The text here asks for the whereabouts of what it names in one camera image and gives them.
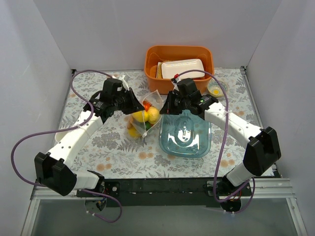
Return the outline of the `pale yellow lemon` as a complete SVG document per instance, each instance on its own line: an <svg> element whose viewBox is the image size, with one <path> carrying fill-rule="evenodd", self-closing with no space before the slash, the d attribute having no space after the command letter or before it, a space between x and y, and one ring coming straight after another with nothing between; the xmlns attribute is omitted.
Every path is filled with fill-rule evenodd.
<svg viewBox="0 0 315 236"><path fill-rule="evenodd" d="M159 114L159 110L153 106L151 106L148 111L147 111L148 115L149 115L149 119L148 122L150 124L156 124L159 120L160 114Z"/></svg>

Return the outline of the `small orange pumpkin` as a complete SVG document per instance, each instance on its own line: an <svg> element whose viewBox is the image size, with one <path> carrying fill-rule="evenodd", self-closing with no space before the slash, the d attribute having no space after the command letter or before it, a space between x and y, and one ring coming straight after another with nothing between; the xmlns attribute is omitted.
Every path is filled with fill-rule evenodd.
<svg viewBox="0 0 315 236"><path fill-rule="evenodd" d="M145 101L143 101L143 106L144 106L145 110L148 111L149 108L150 108L152 105L151 105L150 102L148 102L148 101L145 100Z"/></svg>

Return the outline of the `yellow mango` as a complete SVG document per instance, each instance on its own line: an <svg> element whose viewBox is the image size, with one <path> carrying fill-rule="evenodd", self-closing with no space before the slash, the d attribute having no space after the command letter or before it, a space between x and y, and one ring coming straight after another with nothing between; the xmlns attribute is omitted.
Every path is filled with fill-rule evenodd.
<svg viewBox="0 0 315 236"><path fill-rule="evenodd" d="M145 110L132 113L133 119L137 122L147 122L149 120L149 113Z"/></svg>

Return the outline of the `clear zip top bag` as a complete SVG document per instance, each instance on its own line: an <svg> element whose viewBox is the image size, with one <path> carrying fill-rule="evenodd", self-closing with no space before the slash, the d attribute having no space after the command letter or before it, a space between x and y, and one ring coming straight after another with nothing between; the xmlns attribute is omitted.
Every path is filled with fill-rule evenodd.
<svg viewBox="0 0 315 236"><path fill-rule="evenodd" d="M161 120L159 112L162 109L163 100L158 90L145 95L140 103L145 110L132 113L127 124L127 132L132 138L145 138Z"/></svg>

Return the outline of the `bright yellow lemon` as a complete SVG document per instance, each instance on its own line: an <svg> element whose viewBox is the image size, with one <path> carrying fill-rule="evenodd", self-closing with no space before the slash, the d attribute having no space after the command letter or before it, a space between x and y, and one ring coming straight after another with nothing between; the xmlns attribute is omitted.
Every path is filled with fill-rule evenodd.
<svg viewBox="0 0 315 236"><path fill-rule="evenodd" d="M127 131L128 131L128 134L133 138L141 137L141 134L134 127L128 129Z"/></svg>

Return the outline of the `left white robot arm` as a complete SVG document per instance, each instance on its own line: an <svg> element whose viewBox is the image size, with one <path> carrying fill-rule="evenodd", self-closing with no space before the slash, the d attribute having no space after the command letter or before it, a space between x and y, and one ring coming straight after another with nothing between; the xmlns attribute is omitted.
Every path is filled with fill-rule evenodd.
<svg viewBox="0 0 315 236"><path fill-rule="evenodd" d="M86 103L72 129L62 132L61 138L46 153L36 155L37 181L62 196L74 189L87 189L93 196L101 196L105 190L104 176L89 170L74 172L71 166L86 142L115 111L129 115L143 110L124 76L107 78L102 90Z"/></svg>

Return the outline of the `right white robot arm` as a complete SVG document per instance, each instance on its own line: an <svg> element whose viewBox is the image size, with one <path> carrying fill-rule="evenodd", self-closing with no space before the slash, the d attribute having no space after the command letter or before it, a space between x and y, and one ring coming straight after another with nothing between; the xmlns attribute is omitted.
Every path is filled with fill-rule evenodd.
<svg viewBox="0 0 315 236"><path fill-rule="evenodd" d="M214 184L214 190L219 194L236 194L244 182L263 175L281 157L275 129L260 128L234 113L228 113L227 107L215 97L202 95L192 79L176 83L176 88L168 93L160 114L179 115L184 110L223 129L245 148L243 161Z"/></svg>

